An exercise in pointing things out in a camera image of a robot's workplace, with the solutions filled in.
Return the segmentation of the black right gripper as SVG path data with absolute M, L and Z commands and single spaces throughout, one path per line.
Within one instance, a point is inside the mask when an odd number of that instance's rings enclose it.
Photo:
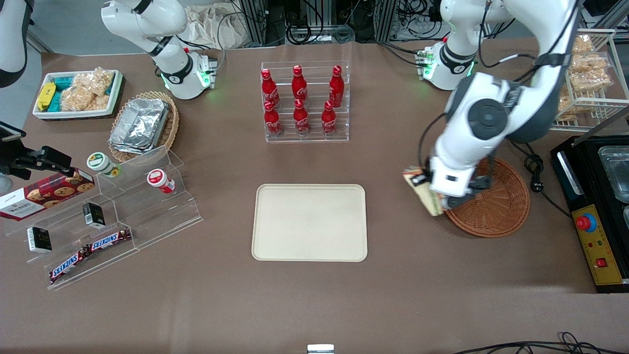
M 27 148 L 23 143 L 0 144 L 0 172 L 3 175 L 14 175 L 28 180 L 30 170 L 43 170 L 40 168 L 41 162 L 38 161 L 41 156 L 46 170 L 64 175 L 74 174 L 74 167 L 69 165 L 72 161 L 69 155 L 49 146 L 39 149 Z

